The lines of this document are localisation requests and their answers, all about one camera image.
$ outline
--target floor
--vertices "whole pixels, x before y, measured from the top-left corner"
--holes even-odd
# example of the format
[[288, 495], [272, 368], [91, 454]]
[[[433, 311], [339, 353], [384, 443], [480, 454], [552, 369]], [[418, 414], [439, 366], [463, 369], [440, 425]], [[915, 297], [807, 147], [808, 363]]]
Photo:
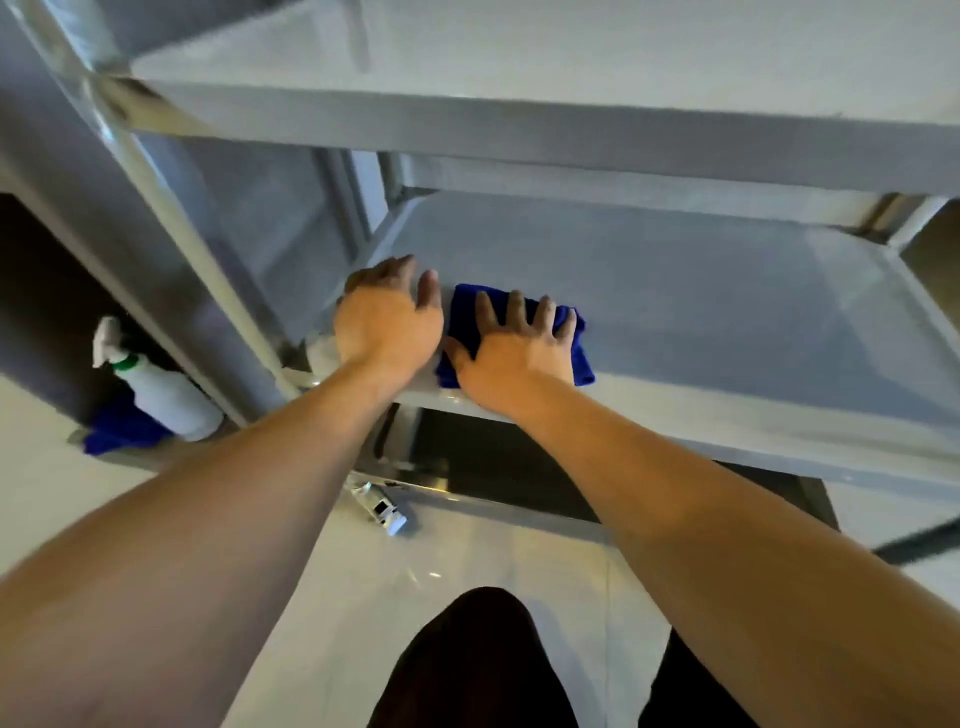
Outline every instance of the floor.
[[[8, 413], [0, 415], [0, 571], [145, 476], [69, 448], [73, 425], [2, 378], [0, 413]], [[870, 546], [960, 512], [960, 497], [829, 491], [841, 526]], [[400, 651], [454, 597], [481, 585], [528, 606], [584, 728], [636, 725], [668, 625], [614, 548], [549, 522], [422, 503], [410, 510], [409, 532], [392, 539], [351, 500], [337, 505], [227, 726], [365, 725]], [[960, 605], [960, 555], [908, 573]]]

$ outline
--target white spray bottle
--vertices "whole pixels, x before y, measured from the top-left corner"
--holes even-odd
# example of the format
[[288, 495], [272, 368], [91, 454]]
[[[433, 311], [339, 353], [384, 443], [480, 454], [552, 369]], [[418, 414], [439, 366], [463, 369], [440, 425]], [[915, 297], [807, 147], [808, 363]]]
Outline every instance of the white spray bottle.
[[133, 389], [133, 403], [187, 442], [203, 440], [220, 427], [223, 411], [180, 372], [160, 369], [142, 353], [120, 347], [120, 322], [100, 321], [93, 336], [93, 366], [109, 362], [113, 373]]

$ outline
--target metal shelf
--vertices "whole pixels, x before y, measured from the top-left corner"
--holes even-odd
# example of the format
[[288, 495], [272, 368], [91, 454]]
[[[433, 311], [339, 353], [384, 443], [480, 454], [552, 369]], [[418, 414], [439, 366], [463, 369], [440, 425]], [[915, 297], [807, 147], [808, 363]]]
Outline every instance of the metal shelf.
[[[374, 261], [416, 254], [441, 271], [444, 301], [466, 281], [576, 305], [598, 375], [584, 392], [635, 422], [743, 465], [960, 485], [960, 343], [879, 246], [788, 223], [443, 192], [405, 219]], [[307, 356], [312, 381], [338, 365], [323, 331]], [[493, 417], [441, 390], [434, 366], [398, 401]]]
[[952, 0], [304, 0], [113, 91], [167, 133], [957, 195], [957, 27]]

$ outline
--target person's leg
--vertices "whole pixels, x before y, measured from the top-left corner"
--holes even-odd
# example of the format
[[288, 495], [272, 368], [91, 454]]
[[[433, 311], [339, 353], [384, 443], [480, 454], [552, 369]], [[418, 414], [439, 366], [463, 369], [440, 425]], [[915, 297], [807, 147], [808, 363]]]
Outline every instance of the person's leg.
[[502, 589], [459, 596], [400, 656], [370, 728], [577, 725], [526, 607]]
[[650, 688], [639, 728], [672, 725], [754, 728], [756, 723], [690, 651], [675, 630]]

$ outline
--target blue cloth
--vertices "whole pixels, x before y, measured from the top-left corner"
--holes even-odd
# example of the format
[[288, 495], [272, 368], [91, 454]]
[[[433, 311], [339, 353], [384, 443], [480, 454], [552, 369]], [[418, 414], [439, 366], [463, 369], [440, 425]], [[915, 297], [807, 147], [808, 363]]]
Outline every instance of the blue cloth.
[[87, 455], [103, 455], [121, 448], [152, 448], [173, 434], [133, 404], [133, 392], [127, 391], [108, 402], [93, 416], [93, 430], [84, 438]]
[[[477, 350], [480, 349], [480, 330], [477, 328], [476, 317], [476, 296], [480, 291], [487, 291], [490, 301], [493, 304], [493, 311], [496, 313], [496, 319], [503, 324], [507, 320], [507, 301], [510, 294], [497, 288], [488, 288], [485, 285], [470, 285], [461, 283], [453, 289], [453, 300], [450, 302], [450, 325], [447, 328], [447, 335], [452, 336], [470, 352], [470, 356], [476, 358]], [[527, 323], [532, 324], [534, 315], [537, 313], [539, 302], [533, 299], [526, 299], [527, 303]], [[569, 306], [557, 306], [557, 318], [553, 324], [554, 333], [566, 321], [566, 314]], [[570, 351], [570, 363], [573, 365], [573, 383], [578, 387], [585, 384], [592, 384], [596, 381], [593, 370], [587, 361], [587, 354], [580, 344], [580, 337], [587, 330], [587, 321], [580, 312], [577, 312], [577, 327], [573, 333], [573, 348]], [[457, 373], [453, 369], [450, 359], [444, 354], [437, 365], [437, 380], [444, 389], [459, 389], [460, 382], [457, 381]]]

